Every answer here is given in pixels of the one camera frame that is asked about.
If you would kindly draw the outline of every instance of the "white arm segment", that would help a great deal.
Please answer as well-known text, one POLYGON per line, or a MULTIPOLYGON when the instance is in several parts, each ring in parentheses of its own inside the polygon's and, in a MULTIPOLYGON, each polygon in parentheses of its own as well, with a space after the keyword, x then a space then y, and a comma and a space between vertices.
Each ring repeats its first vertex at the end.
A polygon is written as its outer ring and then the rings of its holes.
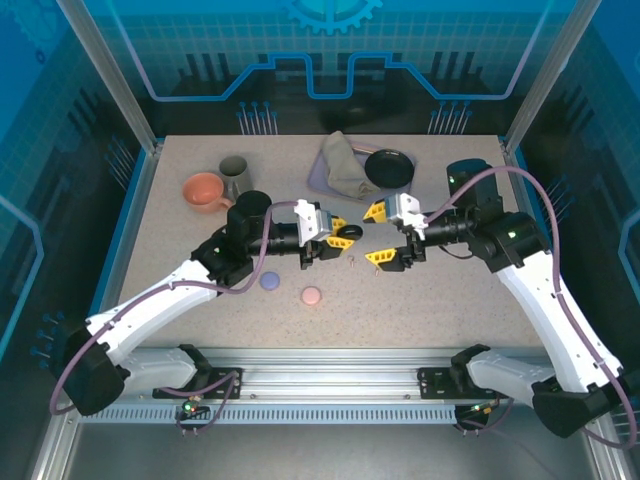
MULTIPOLYGON (((105 323, 111 321, 120 309, 160 285, 178 280, 195 280, 215 285, 215 282, 212 282, 207 277, 208 274, 209 272, 200 262, 187 260, 171 275, 131 300, 111 310, 89 317, 87 319, 87 330, 94 335, 105 323)), ((154 332, 187 310, 207 302, 217 295, 218 292, 215 290, 199 287, 176 287, 173 290, 160 292, 122 317, 113 329, 106 332, 98 340, 98 343, 109 344, 107 355, 114 365, 119 365, 134 348, 154 332)))
POLYGON ((553 368, 538 367, 507 358, 491 350, 471 359, 467 371, 474 384, 490 388, 533 408, 533 389, 537 382, 553 377, 553 368))
MULTIPOLYGON (((566 392, 587 392, 589 385, 595 384, 601 387, 609 383, 609 380, 602 369, 596 365, 556 300, 551 281, 551 266, 551 255, 538 252, 525 259, 524 267, 510 266, 500 270, 498 278, 516 297, 529 317, 549 354, 562 389, 566 392)), ((620 362, 595 334, 562 279, 560 288, 569 309, 589 341, 617 376, 618 369, 621 368, 620 362)), ((478 386, 495 388, 493 385, 478 384, 478 386)))
POLYGON ((196 373, 189 355, 179 348, 139 348, 120 364, 129 372, 122 395, 149 393, 154 388, 182 388, 196 373))

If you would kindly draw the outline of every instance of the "small black object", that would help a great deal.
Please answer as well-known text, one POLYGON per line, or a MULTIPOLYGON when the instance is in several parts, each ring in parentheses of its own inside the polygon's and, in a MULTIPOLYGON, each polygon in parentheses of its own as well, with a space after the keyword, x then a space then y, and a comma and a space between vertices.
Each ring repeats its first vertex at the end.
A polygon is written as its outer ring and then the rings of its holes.
POLYGON ((346 238, 347 240, 360 240, 364 234, 362 227, 359 225, 345 225, 337 232, 337 236, 340 238, 346 238))
POLYGON ((367 178, 380 188, 402 188, 413 179, 415 167, 409 157, 397 150, 378 150, 364 164, 367 178))
POLYGON ((449 368, 427 367, 418 370, 422 400, 494 400, 493 390, 475 385, 460 388, 449 368))

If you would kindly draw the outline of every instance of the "black plate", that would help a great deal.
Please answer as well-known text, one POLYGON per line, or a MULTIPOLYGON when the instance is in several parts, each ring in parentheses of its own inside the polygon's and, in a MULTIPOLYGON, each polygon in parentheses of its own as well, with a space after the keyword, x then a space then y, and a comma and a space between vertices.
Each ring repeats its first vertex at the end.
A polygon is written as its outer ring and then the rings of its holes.
POLYGON ((378 150, 364 164, 367 178, 380 188, 402 188, 413 179, 414 166, 404 153, 378 150))

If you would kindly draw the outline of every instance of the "gear logo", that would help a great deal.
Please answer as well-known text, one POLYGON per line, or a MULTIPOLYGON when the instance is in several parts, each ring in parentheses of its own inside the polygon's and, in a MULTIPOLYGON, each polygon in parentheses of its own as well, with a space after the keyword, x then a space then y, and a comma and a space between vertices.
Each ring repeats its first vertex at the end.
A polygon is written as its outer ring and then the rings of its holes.
POLYGON ((59 21, 55 0, 0 0, 0 14, 9 12, 37 48, 55 38, 59 21))
POLYGON ((289 19, 298 20, 301 28, 311 27, 313 33, 336 30, 347 33, 349 27, 360 28, 360 21, 373 18, 372 11, 382 6, 382 0, 286 0, 289 19))

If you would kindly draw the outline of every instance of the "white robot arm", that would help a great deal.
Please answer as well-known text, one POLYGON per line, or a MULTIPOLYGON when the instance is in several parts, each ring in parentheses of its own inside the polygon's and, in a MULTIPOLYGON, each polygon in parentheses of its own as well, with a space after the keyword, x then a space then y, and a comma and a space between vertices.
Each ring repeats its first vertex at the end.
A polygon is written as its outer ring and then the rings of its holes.
MULTIPOLYGON (((450 187, 460 188, 487 168, 476 159, 450 165, 450 187)), ((562 296, 602 362, 594 360, 569 323, 556 299, 548 242, 535 221, 525 213, 503 211, 493 177, 477 182, 454 207, 427 224, 429 214, 422 214, 419 201, 408 194, 373 204, 364 221, 393 223, 405 234, 407 245, 372 252, 367 259, 381 270, 400 272, 426 261, 427 247, 467 243, 473 256, 484 260, 518 300, 553 366, 529 365, 477 345, 452 359, 451 377, 459 389, 479 387, 514 398, 534 408, 545 426, 562 437, 619 404, 603 366, 628 391, 634 389, 636 376, 624 376, 620 361, 598 338, 561 280, 562 296)))
POLYGON ((296 254, 306 269, 314 259, 339 257, 362 236, 319 205, 298 200, 296 223, 265 225, 271 200, 262 192, 243 194, 228 212, 228 223, 215 232, 166 278, 110 310, 82 322, 65 322, 54 338, 51 372, 60 378, 71 358, 97 338, 71 370, 64 389, 78 411, 94 414, 123 392, 158 387, 199 389, 208 385, 212 368, 191 345, 166 352, 136 351, 146 338, 187 310, 208 302, 253 272, 263 233, 268 231, 266 254, 296 254))

